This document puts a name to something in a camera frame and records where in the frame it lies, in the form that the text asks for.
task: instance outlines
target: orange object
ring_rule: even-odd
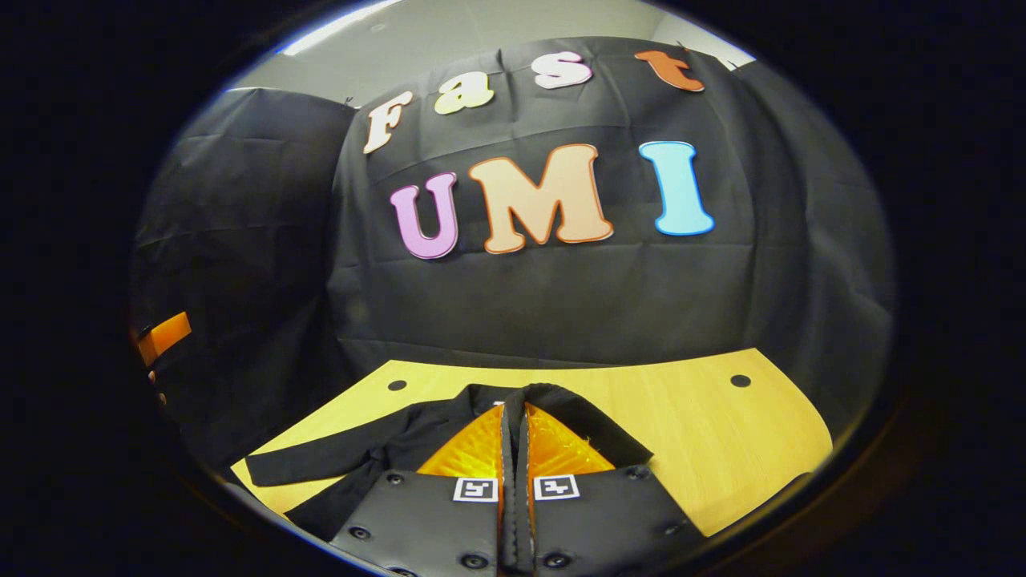
[[[527,412],[527,503],[535,525],[535,477],[611,471],[616,467],[588,441],[545,411],[525,402]]]
[[[417,472],[441,476],[503,477],[503,407],[492,407],[442,446]]]
[[[171,348],[175,343],[192,333],[189,316],[180,312],[153,328],[139,340],[139,352],[147,367],[153,364],[157,357]]]

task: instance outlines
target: foam letter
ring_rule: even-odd
[[[639,146],[638,152],[655,164],[659,192],[663,195],[663,216],[656,219],[656,229],[673,236],[712,230],[715,223],[702,208],[692,165],[695,147],[681,142],[657,141]]]
[[[571,86],[587,82],[591,78],[591,69],[581,62],[581,54],[576,52],[555,52],[535,59],[530,69],[538,73],[535,82],[547,89]]]
[[[522,234],[513,229],[516,215],[535,242],[545,244],[557,209],[563,222],[556,238],[563,242],[591,242],[613,235],[613,224],[602,218],[592,164],[595,147],[571,144],[549,154],[541,186],[535,186],[509,158],[492,158],[470,167],[470,178],[481,183],[491,237],[484,249],[494,255],[523,248]]]
[[[413,92],[406,90],[370,111],[367,115],[370,119],[370,128],[367,130],[367,144],[363,147],[363,154],[370,154],[392,139],[387,128],[395,128],[399,123],[399,117],[402,116],[402,107],[412,100]]]
[[[418,259],[438,259],[449,254],[456,246],[460,233],[456,222],[456,205],[452,202],[453,183],[456,172],[442,172],[431,177],[424,185],[434,195],[435,208],[438,210],[438,234],[434,238],[428,238],[421,232],[416,204],[420,189],[407,186],[392,193],[392,205],[395,206],[399,220],[402,242]]]
[[[652,69],[656,71],[656,75],[671,86],[680,88],[681,90],[689,90],[692,92],[701,92],[705,90],[705,84],[699,82],[694,78],[688,78],[684,76],[680,69],[690,70],[687,63],[683,61],[677,61],[671,59],[666,52],[660,50],[646,50],[643,52],[638,52],[634,54],[639,61],[645,61],[652,66]]]
[[[441,95],[435,101],[435,112],[452,114],[464,108],[481,106],[496,95],[488,89],[488,75],[483,72],[468,72],[449,78],[438,87]]]

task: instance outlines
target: wooden table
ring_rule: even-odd
[[[732,377],[751,384],[739,387]],[[405,381],[390,390],[394,381]],[[830,454],[826,424],[798,388],[755,349],[636,367],[511,370],[391,360],[256,453],[362,425],[407,405],[449,399],[470,383],[546,382],[594,403],[655,453],[653,471],[696,527],[711,535],[765,502]],[[283,514],[341,477],[255,487],[245,461],[232,470]]]

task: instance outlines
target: shirt sleeve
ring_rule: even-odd
[[[246,457],[256,487],[287,485],[346,474],[370,458],[370,452],[402,433],[424,403],[411,405],[364,425]]]

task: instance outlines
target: white ceiling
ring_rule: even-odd
[[[648,40],[664,16],[637,0],[402,0],[297,55],[274,54],[232,85],[352,97],[359,106],[407,77],[502,46],[568,36]]]

